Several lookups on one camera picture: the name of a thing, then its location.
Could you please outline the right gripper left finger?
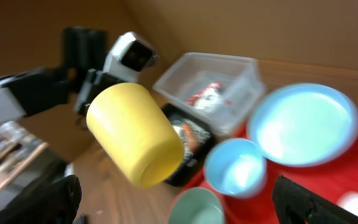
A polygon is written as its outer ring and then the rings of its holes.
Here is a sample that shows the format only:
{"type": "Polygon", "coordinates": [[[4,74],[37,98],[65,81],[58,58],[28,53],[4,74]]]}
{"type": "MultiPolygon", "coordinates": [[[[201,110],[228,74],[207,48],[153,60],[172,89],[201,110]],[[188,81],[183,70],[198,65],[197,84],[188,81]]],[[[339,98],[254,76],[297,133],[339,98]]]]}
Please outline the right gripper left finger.
{"type": "Polygon", "coordinates": [[[0,211],[0,224],[72,224],[82,197],[79,178],[69,175],[0,211]]]}

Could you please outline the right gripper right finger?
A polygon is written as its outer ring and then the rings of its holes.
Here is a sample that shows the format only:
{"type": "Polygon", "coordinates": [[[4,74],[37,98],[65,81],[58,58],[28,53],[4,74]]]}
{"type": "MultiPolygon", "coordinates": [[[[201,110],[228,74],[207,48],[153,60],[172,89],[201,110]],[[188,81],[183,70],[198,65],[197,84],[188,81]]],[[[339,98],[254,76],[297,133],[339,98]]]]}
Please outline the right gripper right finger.
{"type": "Polygon", "coordinates": [[[280,176],[272,200],[280,224],[358,224],[358,216],[280,176]]]}

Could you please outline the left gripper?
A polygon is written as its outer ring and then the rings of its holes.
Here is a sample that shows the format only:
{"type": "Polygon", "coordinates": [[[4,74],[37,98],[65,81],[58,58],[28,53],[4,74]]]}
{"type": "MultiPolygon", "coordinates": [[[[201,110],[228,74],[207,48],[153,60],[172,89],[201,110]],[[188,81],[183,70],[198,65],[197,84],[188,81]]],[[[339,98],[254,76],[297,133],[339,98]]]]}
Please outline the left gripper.
{"type": "Polygon", "coordinates": [[[90,104],[102,91],[119,83],[124,83],[124,80],[110,73],[89,69],[76,99],[74,106],[75,113],[86,115],[90,104]]]}

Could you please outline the yellow plastic cup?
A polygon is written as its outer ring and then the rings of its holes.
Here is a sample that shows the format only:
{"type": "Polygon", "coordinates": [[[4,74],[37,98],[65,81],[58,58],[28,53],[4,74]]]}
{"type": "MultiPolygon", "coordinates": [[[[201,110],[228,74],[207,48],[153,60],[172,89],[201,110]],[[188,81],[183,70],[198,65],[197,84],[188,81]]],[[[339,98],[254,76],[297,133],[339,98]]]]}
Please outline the yellow plastic cup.
{"type": "Polygon", "coordinates": [[[183,143],[149,91],[120,83],[103,90],[86,114],[88,129],[137,187],[164,181],[181,164],[183,143]]]}

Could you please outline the light blue bowl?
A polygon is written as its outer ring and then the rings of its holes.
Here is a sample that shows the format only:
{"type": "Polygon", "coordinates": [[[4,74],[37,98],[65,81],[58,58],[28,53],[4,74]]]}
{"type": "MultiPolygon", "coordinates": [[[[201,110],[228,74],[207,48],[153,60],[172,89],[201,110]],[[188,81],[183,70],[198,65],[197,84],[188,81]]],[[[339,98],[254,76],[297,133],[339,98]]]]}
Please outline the light blue bowl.
{"type": "Polygon", "coordinates": [[[267,161],[252,141],[228,139],[215,145],[206,156],[204,177],[220,194],[251,198],[266,185],[267,161]]]}

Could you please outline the red snack wrapper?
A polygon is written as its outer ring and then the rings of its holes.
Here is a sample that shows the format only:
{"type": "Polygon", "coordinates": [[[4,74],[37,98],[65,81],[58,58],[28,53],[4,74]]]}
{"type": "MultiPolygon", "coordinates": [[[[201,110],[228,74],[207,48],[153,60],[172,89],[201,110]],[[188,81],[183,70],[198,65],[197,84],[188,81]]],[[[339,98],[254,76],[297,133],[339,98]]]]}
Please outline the red snack wrapper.
{"type": "Polygon", "coordinates": [[[223,86],[223,84],[221,82],[212,82],[210,84],[208,84],[206,87],[204,87],[202,90],[200,90],[199,92],[195,93],[194,95],[192,95],[191,97],[189,97],[186,102],[191,105],[194,106],[195,103],[201,98],[201,96],[210,89],[216,89],[219,90],[221,89],[223,86]]]}

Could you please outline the green bowl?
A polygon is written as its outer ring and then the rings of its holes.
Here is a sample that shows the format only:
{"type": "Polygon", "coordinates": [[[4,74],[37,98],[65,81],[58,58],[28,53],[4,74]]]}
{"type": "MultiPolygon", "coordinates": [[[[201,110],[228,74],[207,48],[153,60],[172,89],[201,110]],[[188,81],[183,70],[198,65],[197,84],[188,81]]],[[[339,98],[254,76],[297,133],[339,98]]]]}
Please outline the green bowl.
{"type": "Polygon", "coordinates": [[[170,210],[168,224],[225,224],[223,206],[212,191],[194,187],[184,191],[170,210]]]}

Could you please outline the white rice pile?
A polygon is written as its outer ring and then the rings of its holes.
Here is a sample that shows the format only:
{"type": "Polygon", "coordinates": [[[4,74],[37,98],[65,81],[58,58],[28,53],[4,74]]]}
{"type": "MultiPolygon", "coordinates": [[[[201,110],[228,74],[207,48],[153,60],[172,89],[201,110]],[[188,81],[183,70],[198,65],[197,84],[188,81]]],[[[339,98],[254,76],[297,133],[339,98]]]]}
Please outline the white rice pile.
{"type": "Polygon", "coordinates": [[[208,139],[211,137],[211,134],[209,132],[207,132],[201,126],[197,125],[195,122],[193,122],[189,119],[186,119],[186,118],[173,119],[173,120],[171,120],[171,124],[172,124],[175,132],[179,135],[179,137],[182,141],[184,151],[185,151],[184,160],[186,160],[186,161],[192,159],[194,156],[197,156],[201,152],[201,148],[206,144],[208,139]],[[198,140],[199,146],[195,152],[191,152],[188,149],[185,134],[183,132],[183,124],[184,123],[187,123],[190,125],[196,139],[198,140]]]}

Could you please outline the orange carrot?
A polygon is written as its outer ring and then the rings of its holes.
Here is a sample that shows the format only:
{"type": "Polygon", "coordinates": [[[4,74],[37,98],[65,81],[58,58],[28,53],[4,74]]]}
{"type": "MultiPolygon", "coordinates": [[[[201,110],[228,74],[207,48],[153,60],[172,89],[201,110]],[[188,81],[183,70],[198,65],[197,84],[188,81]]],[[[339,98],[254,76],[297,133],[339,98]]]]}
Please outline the orange carrot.
{"type": "Polygon", "coordinates": [[[195,152],[199,146],[199,143],[198,143],[198,140],[196,139],[196,137],[192,131],[192,128],[190,127],[189,124],[187,124],[187,123],[183,124],[183,132],[185,134],[188,149],[191,152],[195,152]]]}

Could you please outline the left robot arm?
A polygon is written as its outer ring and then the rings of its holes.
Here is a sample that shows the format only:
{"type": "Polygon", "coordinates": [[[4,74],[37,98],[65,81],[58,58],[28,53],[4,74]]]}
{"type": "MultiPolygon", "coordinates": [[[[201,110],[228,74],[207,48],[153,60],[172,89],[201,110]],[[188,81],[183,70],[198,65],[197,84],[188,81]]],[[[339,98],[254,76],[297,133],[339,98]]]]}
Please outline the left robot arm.
{"type": "Polygon", "coordinates": [[[67,27],[62,31],[62,63],[0,77],[0,124],[67,104],[81,117],[104,89],[121,80],[102,72],[108,34],[104,30],[67,27]]]}

